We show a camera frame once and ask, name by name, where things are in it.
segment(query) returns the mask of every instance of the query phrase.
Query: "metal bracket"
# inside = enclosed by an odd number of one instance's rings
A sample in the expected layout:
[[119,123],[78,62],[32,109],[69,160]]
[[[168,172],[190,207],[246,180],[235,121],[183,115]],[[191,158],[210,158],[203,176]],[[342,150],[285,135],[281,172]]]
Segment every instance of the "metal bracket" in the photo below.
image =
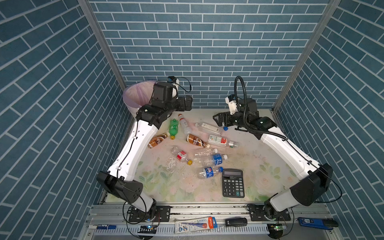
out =
[[[253,222],[269,221],[269,219],[266,218],[265,212],[263,210],[264,205],[248,204],[247,208],[250,212],[251,221]],[[288,210],[280,213],[279,221],[290,221],[290,220],[291,220],[291,216],[289,215]]]
[[[141,218],[143,218],[143,215],[145,214],[143,211],[139,209],[132,208],[129,213],[129,221],[130,222],[137,222]],[[160,221],[161,222],[169,222],[169,215],[170,215],[170,206],[156,206],[156,214],[155,219],[153,222]]]

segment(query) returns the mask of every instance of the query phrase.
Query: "trash can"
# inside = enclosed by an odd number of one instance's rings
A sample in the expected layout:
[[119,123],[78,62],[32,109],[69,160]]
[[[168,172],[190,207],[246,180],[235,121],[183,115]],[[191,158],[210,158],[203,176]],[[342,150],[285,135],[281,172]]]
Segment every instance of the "trash can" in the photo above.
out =
[[149,103],[155,82],[156,80],[147,80],[136,83],[127,87],[122,93],[122,99],[134,118],[139,108]]

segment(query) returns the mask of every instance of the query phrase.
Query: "bottle cap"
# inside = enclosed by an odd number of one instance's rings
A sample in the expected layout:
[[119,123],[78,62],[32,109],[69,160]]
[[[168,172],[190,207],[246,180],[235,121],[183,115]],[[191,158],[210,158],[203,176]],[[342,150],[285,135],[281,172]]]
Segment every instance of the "bottle cap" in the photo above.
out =
[[238,148],[238,146],[239,146],[239,143],[234,141],[229,141],[229,147]]

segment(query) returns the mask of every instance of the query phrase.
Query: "table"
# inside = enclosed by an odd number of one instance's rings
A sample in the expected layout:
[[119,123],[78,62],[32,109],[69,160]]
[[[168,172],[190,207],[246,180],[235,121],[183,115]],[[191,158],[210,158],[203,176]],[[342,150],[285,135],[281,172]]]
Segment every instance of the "table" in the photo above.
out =
[[[168,121],[163,123],[158,134],[166,132],[169,120],[178,119],[177,115],[182,113],[192,128],[192,134],[206,141],[208,134],[199,132],[195,128],[195,122],[203,121],[215,126],[212,116],[224,111],[227,109],[192,109],[186,112],[174,112]],[[259,112],[260,116],[272,118],[267,109],[260,109]],[[244,198],[223,197],[221,175],[208,179],[197,178],[197,172],[201,168],[198,162],[189,166],[185,162],[170,160],[172,156],[170,149],[173,145],[181,147],[188,154],[191,150],[199,148],[185,140],[186,135],[180,125],[179,133],[174,140],[167,138],[160,145],[145,150],[135,180],[142,182],[145,193],[157,202],[167,203],[265,201],[298,182],[288,164],[254,135],[236,131],[232,126],[229,130],[223,131],[222,136],[240,143],[237,149],[217,148],[219,153],[228,155],[228,160],[223,161],[220,166],[243,171]],[[123,200],[109,194],[106,201]]]

